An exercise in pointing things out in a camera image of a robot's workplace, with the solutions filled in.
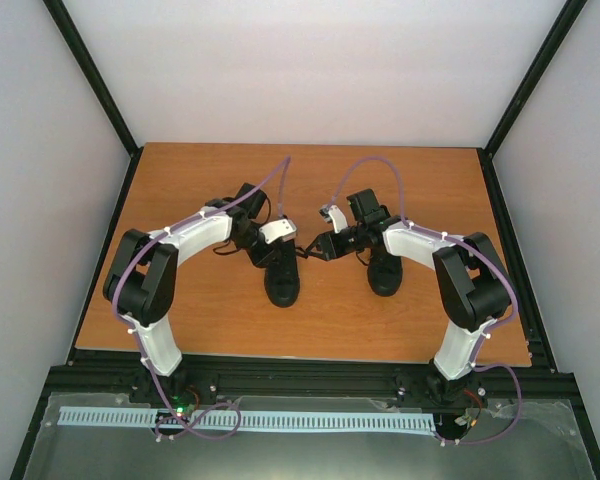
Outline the black sneaker one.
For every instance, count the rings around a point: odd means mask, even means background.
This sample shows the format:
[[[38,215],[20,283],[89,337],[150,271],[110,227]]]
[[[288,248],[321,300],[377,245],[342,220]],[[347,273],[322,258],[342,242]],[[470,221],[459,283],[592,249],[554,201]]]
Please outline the black sneaker one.
[[[297,301],[301,291],[297,260],[306,259],[308,255],[294,240],[279,243],[276,253],[278,256],[265,269],[265,292],[274,306],[289,308]]]

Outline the black sneaker with laces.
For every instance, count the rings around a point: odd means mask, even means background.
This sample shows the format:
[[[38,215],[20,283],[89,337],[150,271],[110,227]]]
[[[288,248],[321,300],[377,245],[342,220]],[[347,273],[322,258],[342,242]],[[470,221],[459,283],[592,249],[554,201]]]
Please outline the black sneaker with laces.
[[[403,266],[398,256],[373,249],[367,266],[367,280],[371,290],[380,297],[390,297],[402,285]]]

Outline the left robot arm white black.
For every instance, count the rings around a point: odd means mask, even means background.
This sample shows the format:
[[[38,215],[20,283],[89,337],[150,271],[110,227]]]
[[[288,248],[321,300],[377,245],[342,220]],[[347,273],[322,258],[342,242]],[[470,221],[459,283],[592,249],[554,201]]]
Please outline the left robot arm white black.
[[[257,217],[270,206],[266,193],[245,183],[236,197],[213,199],[188,220],[152,232],[130,229],[121,238],[103,295],[137,338],[141,363],[156,373],[152,388],[164,401],[177,402],[188,390],[168,319],[178,267],[223,242],[246,252],[254,267],[268,267],[279,256],[278,244],[265,240]]]

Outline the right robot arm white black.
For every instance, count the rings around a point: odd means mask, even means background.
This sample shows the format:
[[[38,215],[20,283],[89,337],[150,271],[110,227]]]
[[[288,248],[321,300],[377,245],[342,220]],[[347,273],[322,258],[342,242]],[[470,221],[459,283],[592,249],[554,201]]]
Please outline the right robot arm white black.
[[[332,228],[317,235],[304,256],[333,261],[369,251],[367,281],[380,297],[398,292],[403,260],[433,270],[449,323],[416,389],[437,405],[454,402],[467,385],[482,341],[515,300],[493,243],[481,232],[450,236],[403,221],[380,204],[371,189],[347,201],[355,222],[348,224],[335,205],[323,207],[320,214]]]

